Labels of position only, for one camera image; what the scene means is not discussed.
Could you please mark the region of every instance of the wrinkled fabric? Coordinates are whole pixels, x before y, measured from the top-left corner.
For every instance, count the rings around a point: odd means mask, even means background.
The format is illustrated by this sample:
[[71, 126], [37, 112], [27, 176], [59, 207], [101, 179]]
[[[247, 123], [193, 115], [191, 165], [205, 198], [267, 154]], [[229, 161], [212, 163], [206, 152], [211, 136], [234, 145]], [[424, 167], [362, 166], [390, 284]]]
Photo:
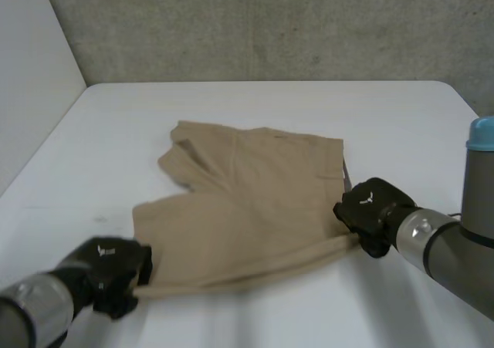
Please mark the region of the wrinkled fabric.
[[250, 289], [333, 262], [357, 244], [333, 214], [343, 141], [180, 122], [160, 167], [190, 193], [139, 205], [153, 249], [140, 297]]

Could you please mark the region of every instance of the white table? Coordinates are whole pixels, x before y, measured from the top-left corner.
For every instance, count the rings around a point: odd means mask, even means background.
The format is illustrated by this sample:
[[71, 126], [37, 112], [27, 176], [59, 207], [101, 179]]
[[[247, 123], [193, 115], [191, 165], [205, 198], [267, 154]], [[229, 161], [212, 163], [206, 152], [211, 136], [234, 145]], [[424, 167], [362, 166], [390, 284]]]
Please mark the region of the white table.
[[[378, 176], [421, 206], [460, 209], [475, 114], [437, 82], [142, 83], [90, 87], [0, 198], [0, 287], [131, 209], [179, 192], [157, 166], [178, 120], [342, 137], [354, 183]], [[494, 323], [405, 263], [363, 252], [240, 295], [141, 303], [117, 324], [83, 313], [68, 347], [487, 347]]]

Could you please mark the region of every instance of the white wall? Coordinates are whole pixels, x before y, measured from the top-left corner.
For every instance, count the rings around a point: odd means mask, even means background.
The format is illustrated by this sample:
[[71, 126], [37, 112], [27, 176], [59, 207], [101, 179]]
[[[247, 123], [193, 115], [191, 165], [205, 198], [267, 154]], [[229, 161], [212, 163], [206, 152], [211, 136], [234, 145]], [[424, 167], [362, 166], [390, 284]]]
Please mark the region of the white wall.
[[0, 0], [0, 195], [85, 90], [48, 0]]

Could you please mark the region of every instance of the beige shorts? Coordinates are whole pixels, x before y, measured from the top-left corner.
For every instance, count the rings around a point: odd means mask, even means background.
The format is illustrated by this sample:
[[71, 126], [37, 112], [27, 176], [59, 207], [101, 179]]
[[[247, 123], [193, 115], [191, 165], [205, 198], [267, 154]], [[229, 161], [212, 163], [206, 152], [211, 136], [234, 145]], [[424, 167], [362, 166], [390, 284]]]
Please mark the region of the beige shorts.
[[140, 297], [249, 289], [332, 262], [357, 240], [333, 214], [343, 141], [180, 122], [160, 167], [191, 193], [134, 208], [153, 250]]

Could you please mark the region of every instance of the gray concrete wall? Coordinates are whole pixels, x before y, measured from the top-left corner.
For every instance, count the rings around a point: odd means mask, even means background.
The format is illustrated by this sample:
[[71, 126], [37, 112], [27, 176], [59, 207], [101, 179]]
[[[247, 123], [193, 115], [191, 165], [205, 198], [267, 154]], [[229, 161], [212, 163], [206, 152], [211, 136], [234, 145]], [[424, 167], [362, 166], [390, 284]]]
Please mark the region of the gray concrete wall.
[[436, 79], [494, 113], [494, 0], [51, 0], [88, 84]]

